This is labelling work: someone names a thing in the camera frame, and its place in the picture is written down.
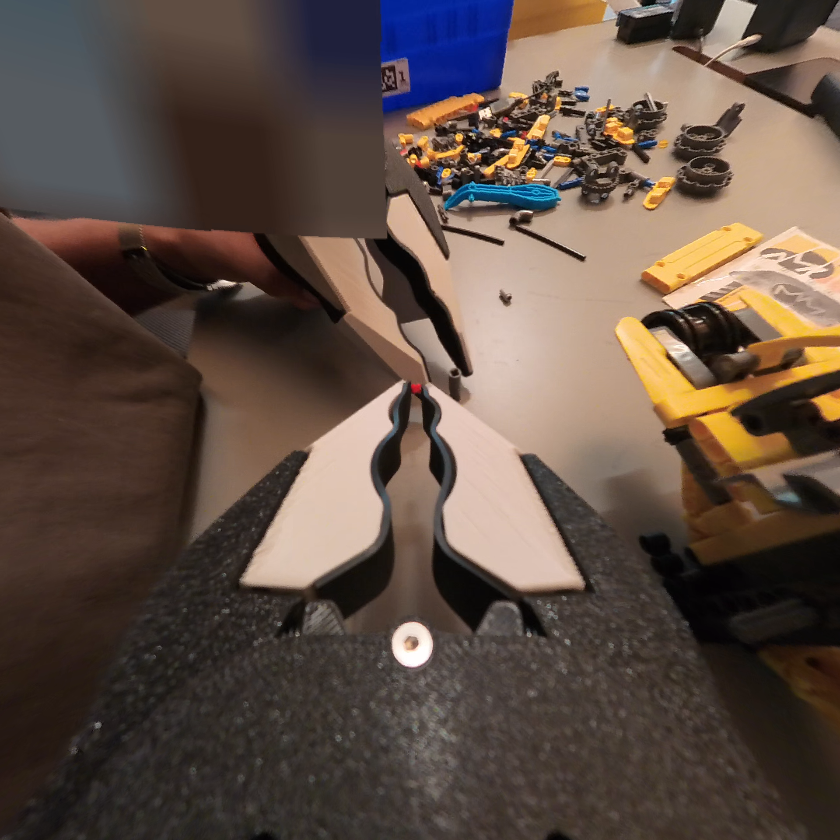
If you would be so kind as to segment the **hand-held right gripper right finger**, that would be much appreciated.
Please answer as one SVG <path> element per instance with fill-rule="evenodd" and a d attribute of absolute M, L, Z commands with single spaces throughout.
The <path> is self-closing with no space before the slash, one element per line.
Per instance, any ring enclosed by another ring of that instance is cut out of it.
<path fill-rule="evenodd" d="M 420 387 L 434 510 L 434 582 L 466 624 L 499 601 L 584 592 L 585 577 L 522 453 L 434 385 Z"/>

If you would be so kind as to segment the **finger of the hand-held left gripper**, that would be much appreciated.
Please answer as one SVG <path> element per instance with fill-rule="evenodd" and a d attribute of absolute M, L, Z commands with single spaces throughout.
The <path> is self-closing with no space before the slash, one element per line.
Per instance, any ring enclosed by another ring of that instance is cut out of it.
<path fill-rule="evenodd" d="M 382 299 L 382 283 L 371 271 L 371 258 L 361 242 L 302 236 L 301 245 L 314 266 L 315 287 L 332 294 L 344 312 L 343 324 L 399 378 L 414 384 L 430 383 L 424 357 Z"/>
<path fill-rule="evenodd" d="M 383 299 L 397 324 L 428 320 L 454 367 L 474 373 L 448 243 L 435 236 L 409 193 L 387 201 L 386 236 L 369 239 L 368 250 L 383 278 Z"/>

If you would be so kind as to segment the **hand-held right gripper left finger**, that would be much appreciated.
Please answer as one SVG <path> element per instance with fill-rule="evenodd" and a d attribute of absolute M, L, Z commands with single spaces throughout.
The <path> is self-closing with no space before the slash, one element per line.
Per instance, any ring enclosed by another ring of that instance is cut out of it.
<path fill-rule="evenodd" d="M 242 587 L 331 601 L 343 616 L 383 593 L 395 558 L 387 487 L 412 400 L 411 383 L 398 383 L 310 445 Z"/>

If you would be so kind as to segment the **person's left forearm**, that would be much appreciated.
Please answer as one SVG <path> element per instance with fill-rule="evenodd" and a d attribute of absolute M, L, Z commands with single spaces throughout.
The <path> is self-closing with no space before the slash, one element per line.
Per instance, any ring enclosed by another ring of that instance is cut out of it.
<path fill-rule="evenodd" d="M 163 299 L 190 295 L 159 290 L 134 273 L 123 260 L 120 250 L 120 223 L 89 218 L 44 219 L 21 216 L 13 216 L 12 222 L 111 297 L 123 296 L 129 291 Z M 141 226 L 145 243 L 156 260 L 188 277 L 199 280 L 220 279 L 215 270 L 201 269 L 194 259 L 187 257 L 180 228 Z"/>

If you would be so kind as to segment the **person's left hand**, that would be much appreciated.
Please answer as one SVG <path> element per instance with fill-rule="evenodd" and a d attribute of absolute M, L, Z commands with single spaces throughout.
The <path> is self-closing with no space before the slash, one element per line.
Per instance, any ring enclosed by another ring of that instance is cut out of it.
<path fill-rule="evenodd" d="M 224 267 L 217 272 L 221 279 L 248 283 L 301 310 L 321 308 L 318 299 L 271 263 L 254 234 L 221 232 L 220 235 Z"/>

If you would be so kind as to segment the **black toy rod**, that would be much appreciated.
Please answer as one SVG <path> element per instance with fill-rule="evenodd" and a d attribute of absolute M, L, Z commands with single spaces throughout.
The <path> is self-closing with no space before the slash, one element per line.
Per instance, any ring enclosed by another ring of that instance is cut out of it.
<path fill-rule="evenodd" d="M 503 238 L 499 238 L 489 234 L 482 234 L 481 232 L 478 232 L 476 230 L 471 230 L 461 226 L 443 224 L 442 229 L 447 234 L 471 238 L 490 245 L 503 247 L 506 244 L 506 241 Z"/>
<path fill-rule="evenodd" d="M 533 239 L 537 242 L 540 242 L 543 245 L 549 246 L 552 249 L 555 249 L 567 256 L 572 257 L 580 262 L 586 261 L 586 255 L 582 252 L 572 248 L 570 246 L 564 245 L 550 237 L 544 236 L 542 234 L 537 233 L 535 230 L 532 230 L 528 225 L 520 224 L 520 223 L 513 223 L 510 225 L 512 230 L 517 231 L 521 235 L 525 235 L 530 239 Z"/>

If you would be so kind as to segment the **blue plastic separator tool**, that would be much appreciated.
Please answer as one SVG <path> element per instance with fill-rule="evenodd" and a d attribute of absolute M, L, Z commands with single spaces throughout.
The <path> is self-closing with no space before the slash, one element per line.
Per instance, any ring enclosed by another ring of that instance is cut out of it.
<path fill-rule="evenodd" d="M 532 182 L 499 185 L 471 182 L 462 185 L 446 198 L 444 209 L 449 211 L 462 203 L 483 202 L 509 205 L 530 211 L 545 211 L 555 208 L 560 201 L 560 192 L 545 184 Z"/>

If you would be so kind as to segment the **pile of toy building parts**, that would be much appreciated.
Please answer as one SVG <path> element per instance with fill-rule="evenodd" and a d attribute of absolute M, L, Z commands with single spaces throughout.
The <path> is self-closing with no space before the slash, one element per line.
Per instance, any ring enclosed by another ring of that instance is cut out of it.
<path fill-rule="evenodd" d="M 578 196 L 585 203 L 624 200 L 644 194 L 656 209 L 675 189 L 676 177 L 654 178 L 637 167 L 651 162 L 667 142 L 659 138 L 667 104 L 646 94 L 622 106 L 608 99 L 591 105 L 588 87 L 567 88 L 558 71 L 532 83 L 530 92 L 505 99 L 479 94 L 448 98 L 410 113 L 392 142 L 448 221 L 446 198 L 471 183 L 540 183 Z M 514 206 L 498 203 L 462 203 Z"/>

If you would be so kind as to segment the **blue plastic bin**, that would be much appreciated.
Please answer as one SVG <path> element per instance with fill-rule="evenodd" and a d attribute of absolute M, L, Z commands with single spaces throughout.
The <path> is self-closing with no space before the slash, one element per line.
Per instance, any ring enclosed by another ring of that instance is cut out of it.
<path fill-rule="evenodd" d="M 382 109 L 499 87 L 512 1 L 381 1 Z"/>

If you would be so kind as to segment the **yellow box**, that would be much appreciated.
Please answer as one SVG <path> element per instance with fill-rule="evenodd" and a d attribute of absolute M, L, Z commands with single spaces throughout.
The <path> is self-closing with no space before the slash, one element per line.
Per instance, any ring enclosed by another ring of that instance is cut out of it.
<path fill-rule="evenodd" d="M 514 1 L 508 40 L 546 35 L 564 29 L 600 24 L 604 1 Z"/>

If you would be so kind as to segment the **wristwatch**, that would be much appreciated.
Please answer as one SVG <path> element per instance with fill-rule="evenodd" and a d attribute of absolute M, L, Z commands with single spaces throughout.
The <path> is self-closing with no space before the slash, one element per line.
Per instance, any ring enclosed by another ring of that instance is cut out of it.
<path fill-rule="evenodd" d="M 143 227 L 122 224 L 118 231 L 119 246 L 125 263 L 148 285 L 173 294 L 202 295 L 235 289 L 229 280 L 199 280 L 183 275 L 156 260 L 145 243 Z"/>

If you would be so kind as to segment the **yellow toy vehicle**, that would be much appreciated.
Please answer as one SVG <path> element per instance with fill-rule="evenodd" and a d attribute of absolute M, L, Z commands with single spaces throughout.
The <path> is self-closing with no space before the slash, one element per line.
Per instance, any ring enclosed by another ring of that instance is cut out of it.
<path fill-rule="evenodd" d="M 739 643 L 838 728 L 838 327 L 758 290 L 624 318 L 679 455 L 689 542 L 639 542 L 699 640 Z"/>

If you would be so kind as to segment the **black box device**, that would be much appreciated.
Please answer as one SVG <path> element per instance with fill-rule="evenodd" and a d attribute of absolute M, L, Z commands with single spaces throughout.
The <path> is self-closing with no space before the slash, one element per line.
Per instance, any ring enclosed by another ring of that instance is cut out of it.
<path fill-rule="evenodd" d="M 674 14 L 675 8 L 670 4 L 624 9 L 616 16 L 616 40 L 630 46 L 667 39 Z"/>

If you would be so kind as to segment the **yellow toy panel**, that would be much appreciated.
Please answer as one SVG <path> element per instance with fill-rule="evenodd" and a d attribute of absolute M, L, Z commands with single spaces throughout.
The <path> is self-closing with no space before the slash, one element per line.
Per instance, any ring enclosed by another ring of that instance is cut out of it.
<path fill-rule="evenodd" d="M 745 224 L 724 225 L 657 259 L 643 270 L 640 279 L 668 295 L 744 255 L 762 241 L 761 232 Z"/>

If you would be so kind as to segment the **dark grey toy wheel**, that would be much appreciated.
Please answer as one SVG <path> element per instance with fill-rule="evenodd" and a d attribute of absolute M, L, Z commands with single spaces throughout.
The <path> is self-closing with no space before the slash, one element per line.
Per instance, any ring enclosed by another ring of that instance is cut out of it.
<path fill-rule="evenodd" d="M 728 133 L 716 124 L 684 125 L 671 147 L 680 161 L 697 157 L 717 157 L 728 139 Z"/>
<path fill-rule="evenodd" d="M 683 166 L 676 175 L 676 187 L 689 196 L 709 197 L 718 194 L 732 182 L 730 164 L 716 156 L 697 156 Z"/>

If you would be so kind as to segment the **black stand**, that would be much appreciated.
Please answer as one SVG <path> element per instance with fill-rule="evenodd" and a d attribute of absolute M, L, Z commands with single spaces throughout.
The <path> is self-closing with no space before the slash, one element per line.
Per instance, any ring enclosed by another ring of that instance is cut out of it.
<path fill-rule="evenodd" d="M 725 1 L 674 1 L 668 36 L 673 40 L 702 39 L 718 21 Z"/>
<path fill-rule="evenodd" d="M 814 35 L 832 12 L 834 1 L 758 1 L 742 39 L 759 35 L 752 46 L 772 53 L 799 45 Z"/>

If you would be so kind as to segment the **sticker sheet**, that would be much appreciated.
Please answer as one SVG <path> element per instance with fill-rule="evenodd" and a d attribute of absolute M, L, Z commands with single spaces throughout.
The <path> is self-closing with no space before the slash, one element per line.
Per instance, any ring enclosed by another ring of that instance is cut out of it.
<path fill-rule="evenodd" d="M 667 307 L 719 301 L 747 287 L 818 328 L 839 324 L 839 248 L 792 227 L 663 296 Z"/>

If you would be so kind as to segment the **black rounded object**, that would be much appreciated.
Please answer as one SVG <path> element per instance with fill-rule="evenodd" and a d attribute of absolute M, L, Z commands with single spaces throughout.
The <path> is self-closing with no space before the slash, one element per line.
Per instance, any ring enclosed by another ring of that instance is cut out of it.
<path fill-rule="evenodd" d="M 812 110 L 826 123 L 839 123 L 839 72 L 825 74 L 812 93 Z"/>

